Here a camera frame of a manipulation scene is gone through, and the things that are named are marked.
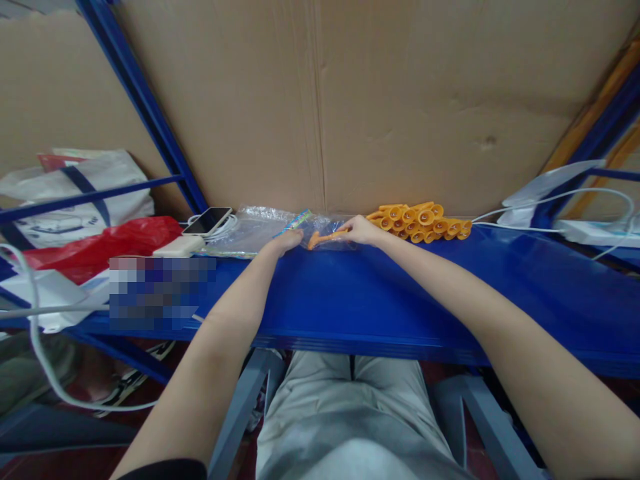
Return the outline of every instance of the red plastic bag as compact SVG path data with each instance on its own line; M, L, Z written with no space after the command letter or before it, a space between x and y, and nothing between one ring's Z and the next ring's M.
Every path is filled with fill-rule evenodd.
M147 217L106 228L100 235L64 247L23 252L36 270L55 269L80 285L109 268L118 255L148 257L180 236L183 228L171 217Z

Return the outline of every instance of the forearm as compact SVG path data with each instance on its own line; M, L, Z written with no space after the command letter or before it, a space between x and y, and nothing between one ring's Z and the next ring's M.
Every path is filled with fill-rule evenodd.
M266 246L216 302L112 479L166 459L208 465L280 253Z
M458 265L389 235L378 246L476 337L557 478L640 476L640 421L500 293Z

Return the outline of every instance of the pile of orange plastic parts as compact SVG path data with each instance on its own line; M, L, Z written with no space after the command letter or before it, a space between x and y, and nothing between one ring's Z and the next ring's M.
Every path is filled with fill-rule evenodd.
M434 240L464 240L471 234L471 222L445 218L444 208L434 202L420 203L412 207L380 205L367 219L382 230L414 243L431 243Z

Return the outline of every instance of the white cable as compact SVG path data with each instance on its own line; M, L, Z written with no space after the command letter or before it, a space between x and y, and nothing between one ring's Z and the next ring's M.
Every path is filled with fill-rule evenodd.
M524 203L522 205L516 205L514 207L506 207L503 209L499 209L499 210L494 210L492 212L489 213L485 213L484 215L480 215L479 217L474 218L473 220L471 220L471 222L474 225L493 225L494 227L500 227L500 228L506 228L506 229L511 229L511 230L529 230L529 231L542 231L542 232L549 232L549 233L560 233L562 232L562 230L550 230L550 229L537 229L537 228L533 228L533 227L510 227L508 225L500 225L499 223L490 223L490 222L478 222L478 220L483 219L485 217L488 217L490 215L493 215L494 213L500 213L500 212L504 212L504 211L508 211L508 210L515 210L518 208L524 208L524 207L532 207L534 205L538 205L540 203L546 203L548 201L552 201L552 200L556 200L560 197L566 197L567 195L573 195L574 193L578 193L581 191L601 191L601 192L607 192L607 193L612 193L614 195L617 195L618 197L623 198L624 200L626 200L627 202L627 212L620 217L621 221L622 219L628 218L629 219L629 223L627 225L627 232L625 233L625 236L618 242L616 243L614 246L612 246L610 249L599 253L598 255L596 255L594 258L592 258L591 260L598 260L600 259L602 256L611 253L612 251L616 250L616 248L618 248L620 245L622 245L624 243L624 241L630 236L630 234L633 232L633 224L635 222L635 218L633 216L634 212L635 212L635 203L633 202L632 198L618 190L612 190L612 189L606 189L606 188L582 188L582 189L576 189L576 190L571 190L568 192L564 192L561 193L560 195L556 195L554 197L550 197L548 199L544 199L544 200L538 200L535 202L530 202L530 203Z
M480 215L479 217L476 217L471 221L475 223L480 219L483 219L485 217L493 215L494 213L500 213L500 212L504 212L504 211L507 211L507 210L516 210L518 208L524 208L524 207L532 207L532 206L538 205L540 203L546 203L548 201L556 200L556 199L558 199L560 197L566 197L567 195L573 195L574 193L578 193L578 192L581 192L581 191L603 191L603 192L613 193L614 195L618 195L619 197L624 198L624 200L627 201L627 204L629 206L626 214L624 214L624 216L622 216L622 218L624 218L624 217L631 218L631 216L633 215L633 212L635 210L635 204L634 204L634 202L633 202L633 200L631 199L630 196L628 196L628 195L626 195L626 194L624 194L624 193L622 193L622 192L620 192L618 190L612 190L612 189L606 189L606 188L583 188L583 189L576 189L576 190L571 190L571 191L568 191L568 192L564 192L564 193L561 193L560 195L556 195L554 197L550 197L550 198L544 199L544 200L538 200L538 201L535 201L535 202L523 203L522 205L516 205L514 207L506 207L506 208L503 208L503 209L494 210L492 212L485 213L484 215Z
M40 307L37 309L19 309L0 311L0 320L42 315L44 313L60 313L66 311L108 311L108 305L60 305L57 307Z
M200 215L194 215L190 217L189 220L187 220L187 225L191 225L193 222L198 220L198 218L200 218ZM222 238L228 235L230 232L232 232L232 230L236 227L237 224L238 224L238 217L231 214L230 216L227 217L227 220L220 227L216 228L216 230L213 231L213 233L209 235L204 235L202 237L202 240L204 240L205 242L218 240L219 238Z
M562 230L537 229L533 227L510 227L509 225L500 225L499 223L491 223L491 222L474 222L474 225L491 225L492 227L500 227L508 230L543 231L548 233L562 232Z
M598 259L604 257L605 255L608 255L612 251L616 250L616 248L618 248L620 245L622 245L625 242L625 240L627 238L629 238L630 234L632 234L632 232L633 232L633 224L635 223L636 218L637 217L632 217L631 220L629 220L629 224L627 225L627 231L625 232L625 236L622 237L618 243L616 243L610 249L604 250L604 252L602 252L602 253L598 253L598 255L596 255L591 260L598 260Z
M38 286L33 278L33 270L28 266L27 260L25 256L22 254L20 250L15 248L12 245L8 245L6 243L0 243L0 248L6 248L10 250L12 254L18 260L20 264L20 268L27 276L27 280L29 283L29 289L31 290L31 306L33 309L40 308L40 297L38 294ZM136 410L144 410L154 406L157 402L145 403L144 405L134 405L132 407L110 407L108 405L100 405L97 403L89 403L83 402L80 400L76 400L72 396L70 396L67 392L65 392L60 382L58 382L58 376L55 374L55 370L51 366L47 355L45 354L44 348L42 347L42 343L40 343L40 330L38 324L38 315L33 317L29 325L29 336L31 337L31 345L33 346L33 352L35 353L36 358L42 365L42 370L44 370L45 375L47 376L47 380L49 380L49 384L51 388L55 392L55 394L60 397L60 400L67 402L70 405L75 407L85 408L89 410L104 410L104 411L119 411L119 412L127 412L127 411L136 411Z

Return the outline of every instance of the hand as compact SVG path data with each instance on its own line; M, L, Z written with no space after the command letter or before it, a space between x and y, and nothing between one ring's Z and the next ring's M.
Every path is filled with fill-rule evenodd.
M304 235L305 234L302 230L288 230L282 235L271 240L266 244L265 248L273 248L276 250L278 256L282 257L286 252L300 245Z
M387 233L376 227L362 215L356 215L351 220L348 220L344 225L338 228L337 231L344 231L347 229L351 229L351 231L344 235L340 235L337 240L351 240L364 245L373 245L374 247L378 245L378 240L384 238L383 235Z

